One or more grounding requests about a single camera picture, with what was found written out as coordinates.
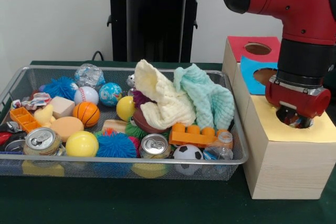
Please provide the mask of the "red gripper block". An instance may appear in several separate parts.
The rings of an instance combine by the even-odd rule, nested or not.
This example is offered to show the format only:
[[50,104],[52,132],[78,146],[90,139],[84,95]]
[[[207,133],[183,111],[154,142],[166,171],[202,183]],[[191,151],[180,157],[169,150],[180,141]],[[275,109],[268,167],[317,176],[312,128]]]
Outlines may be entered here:
[[316,116],[321,116],[331,100],[330,90],[324,87],[297,87],[271,77],[265,88],[269,103],[276,107],[278,119],[284,124],[293,124],[300,115],[300,127],[310,127]]

